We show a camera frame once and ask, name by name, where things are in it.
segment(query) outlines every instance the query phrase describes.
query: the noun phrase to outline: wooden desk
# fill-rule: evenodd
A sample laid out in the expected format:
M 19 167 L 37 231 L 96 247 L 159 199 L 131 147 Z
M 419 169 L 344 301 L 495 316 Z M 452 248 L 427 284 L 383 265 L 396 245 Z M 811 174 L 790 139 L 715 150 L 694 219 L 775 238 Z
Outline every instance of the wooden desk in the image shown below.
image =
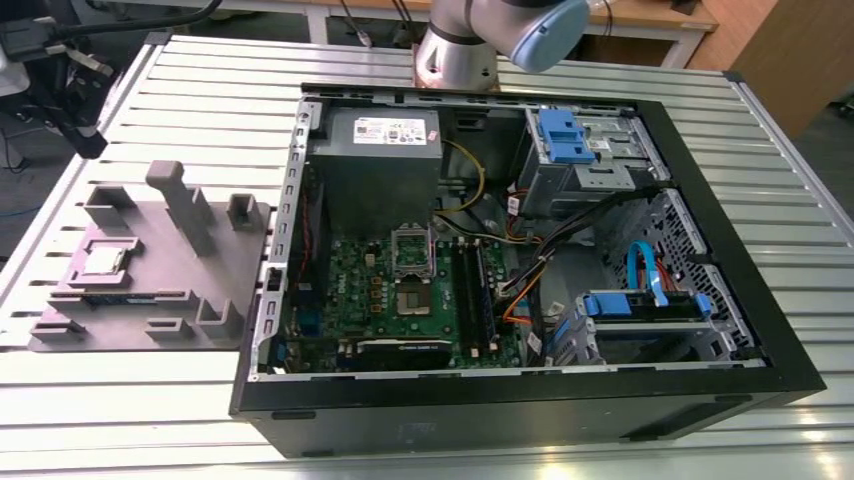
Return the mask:
M 175 6 L 199 6 L 207 0 L 113 0 L 124 3 L 143 3 Z M 391 0 L 345 0 L 353 17 L 396 20 L 398 11 Z M 427 22 L 431 0 L 404 0 L 416 22 Z M 662 67 L 683 68 L 707 32 L 718 27 L 718 22 L 700 5 L 692 15 L 670 10 L 668 0 L 612 0 L 614 26 L 611 36 L 646 38 L 672 42 Z M 223 8 L 257 12 L 300 13 L 308 20 L 311 43 L 328 44 L 328 17 L 345 15 L 340 0 L 225 0 Z M 603 35 L 607 22 L 604 8 L 592 12 L 588 35 Z

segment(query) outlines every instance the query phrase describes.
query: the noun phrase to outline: yellow wire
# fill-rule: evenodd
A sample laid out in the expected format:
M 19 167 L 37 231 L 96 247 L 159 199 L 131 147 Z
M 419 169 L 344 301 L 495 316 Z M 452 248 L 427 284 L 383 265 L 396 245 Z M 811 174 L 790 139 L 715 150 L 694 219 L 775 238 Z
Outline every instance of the yellow wire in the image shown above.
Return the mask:
M 536 284 L 536 281 L 539 280 L 539 277 L 543 276 L 543 272 L 546 271 L 546 269 L 543 268 L 539 273 L 534 276 L 534 278 L 531 278 L 531 281 L 528 282 L 528 284 L 524 286 L 524 289 L 522 290 L 522 292 L 519 293 L 519 295 L 516 296 L 516 299 L 512 301 L 512 303 L 510 304 L 510 307 L 507 307 L 507 310 L 504 310 L 504 315 L 502 315 L 502 318 L 504 320 L 507 320 L 507 318 L 510 318 L 510 314 L 512 312 L 512 309 L 516 308 L 516 305 L 519 304 L 519 301 L 522 300 L 522 298 L 524 297 L 524 294 L 528 293 L 528 290 L 531 290 L 531 288 L 534 287 L 534 285 Z
M 468 150 L 463 148 L 463 146 L 459 143 L 452 142 L 451 140 L 442 140 L 442 141 L 448 145 L 451 145 L 456 150 L 459 150 L 459 152 L 468 159 L 468 161 L 474 163 L 475 168 L 478 170 L 478 177 L 479 177 L 478 192 L 475 193 L 475 196 L 471 197 L 471 200 L 463 203 L 459 207 L 436 210 L 436 212 L 439 213 L 454 213 L 454 212 L 460 212 L 466 210 L 468 207 L 471 207 L 475 204 L 478 200 L 480 200 L 480 195 L 483 195 L 483 189 L 486 188 L 486 170 L 483 169 L 483 166 L 480 165 L 478 158 L 472 155 L 472 153 Z

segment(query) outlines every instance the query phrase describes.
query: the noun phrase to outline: power cable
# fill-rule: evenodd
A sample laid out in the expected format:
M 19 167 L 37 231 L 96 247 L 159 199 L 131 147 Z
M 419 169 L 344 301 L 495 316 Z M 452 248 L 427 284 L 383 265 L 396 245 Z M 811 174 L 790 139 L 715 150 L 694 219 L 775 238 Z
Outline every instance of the power cable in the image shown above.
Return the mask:
M 128 22 L 103 23 L 96 25 L 73 25 L 56 27 L 52 40 L 64 42 L 76 37 L 97 35 L 101 33 L 132 32 L 136 30 L 156 30 L 159 28 L 177 27 L 196 23 L 213 13 L 223 0 L 211 0 L 205 7 L 187 15 L 176 17 L 155 18 L 151 20 L 131 20 Z

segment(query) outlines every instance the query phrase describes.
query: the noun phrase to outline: metal workbench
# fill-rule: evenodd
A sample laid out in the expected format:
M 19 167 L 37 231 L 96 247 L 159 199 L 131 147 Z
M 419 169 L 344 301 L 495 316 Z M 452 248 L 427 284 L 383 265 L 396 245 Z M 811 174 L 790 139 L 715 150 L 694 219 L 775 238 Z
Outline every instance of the metal workbench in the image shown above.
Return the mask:
M 410 84 L 406 51 L 173 37 L 144 46 L 104 114 L 112 144 L 99 160 L 72 160 L 0 273 L 0 345 L 11 346 L 0 353 L 0 472 L 854 477 L 854 230 L 751 93 L 712 72 L 567 63 L 527 75 L 507 62 L 500 70 L 504 90 L 663 102 L 829 390 L 674 442 L 287 462 L 228 418 L 236 352 L 28 353 L 27 331 L 89 222 L 79 205 L 93 185 L 156 197 L 147 164 L 180 160 L 208 200 L 239 190 L 275 204 L 300 82 Z

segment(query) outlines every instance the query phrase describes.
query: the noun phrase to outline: blue plastic clip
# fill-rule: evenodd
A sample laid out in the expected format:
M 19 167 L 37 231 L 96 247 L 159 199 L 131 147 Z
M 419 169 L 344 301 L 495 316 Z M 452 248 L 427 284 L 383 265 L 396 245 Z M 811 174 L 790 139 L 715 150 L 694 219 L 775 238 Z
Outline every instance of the blue plastic clip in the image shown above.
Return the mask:
M 591 293 L 584 296 L 584 309 L 587 315 L 616 316 L 631 315 L 631 306 L 624 293 Z
M 696 302 L 696 306 L 699 307 L 699 312 L 702 313 L 703 318 L 711 317 L 714 309 L 711 306 L 711 299 L 708 298 L 708 295 L 706 295 L 704 293 L 698 293 L 696 295 L 694 295 L 694 301 Z
M 540 110 L 539 128 L 548 145 L 552 163 L 590 164 L 596 154 L 584 143 L 584 128 L 578 126 L 575 115 L 567 110 Z
M 626 276 L 628 277 L 628 288 L 636 289 L 638 286 L 638 253 L 643 255 L 643 263 L 646 263 L 646 279 L 647 288 L 652 290 L 655 296 L 655 305 L 666 307 L 668 305 L 667 296 L 662 288 L 662 276 L 655 268 L 655 252 L 652 246 L 643 240 L 631 242 L 628 247 L 628 261 L 626 265 Z

